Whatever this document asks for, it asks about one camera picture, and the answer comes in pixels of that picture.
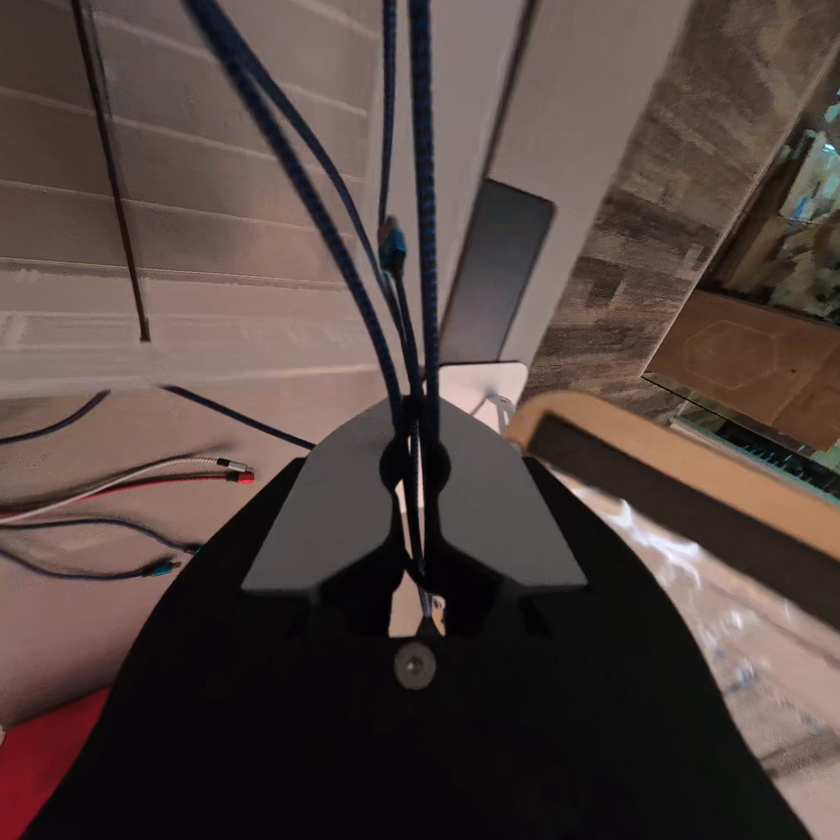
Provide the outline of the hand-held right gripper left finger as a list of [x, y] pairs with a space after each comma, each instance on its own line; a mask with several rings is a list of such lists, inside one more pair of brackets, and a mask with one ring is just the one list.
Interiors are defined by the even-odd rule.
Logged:
[[393, 439], [380, 401], [335, 429], [307, 457], [241, 584], [248, 594], [310, 594], [392, 543], [403, 549], [399, 500], [381, 473]]

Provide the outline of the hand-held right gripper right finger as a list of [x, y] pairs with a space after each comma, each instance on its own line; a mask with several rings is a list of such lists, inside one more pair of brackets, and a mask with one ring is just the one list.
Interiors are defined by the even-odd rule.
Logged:
[[444, 548], [527, 591], [587, 586], [523, 456], [498, 432], [456, 405], [439, 405], [443, 449], [427, 470], [427, 525]]

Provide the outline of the red plastic bin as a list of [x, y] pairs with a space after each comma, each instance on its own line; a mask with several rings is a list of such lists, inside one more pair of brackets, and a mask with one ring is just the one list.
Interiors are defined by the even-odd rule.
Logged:
[[110, 686], [18, 723], [1, 745], [1, 838], [18, 839], [77, 758]]

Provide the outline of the brown cardboard panel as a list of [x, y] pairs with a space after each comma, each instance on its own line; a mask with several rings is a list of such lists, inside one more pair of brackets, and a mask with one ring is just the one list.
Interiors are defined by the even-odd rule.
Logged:
[[815, 450], [839, 437], [839, 329], [693, 292], [648, 372]]

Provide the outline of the dark green desk mat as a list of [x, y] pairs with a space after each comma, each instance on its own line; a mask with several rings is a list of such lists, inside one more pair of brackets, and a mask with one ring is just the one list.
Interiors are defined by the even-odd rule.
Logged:
[[554, 209], [545, 198], [483, 180], [440, 334], [441, 365], [501, 360]]

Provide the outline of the wooden-edged sign stand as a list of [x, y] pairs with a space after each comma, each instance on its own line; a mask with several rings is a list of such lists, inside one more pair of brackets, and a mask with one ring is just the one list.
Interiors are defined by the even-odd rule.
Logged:
[[441, 367], [440, 395], [542, 461], [636, 551], [770, 777], [838, 781], [838, 506], [591, 395], [514, 420], [521, 362]]

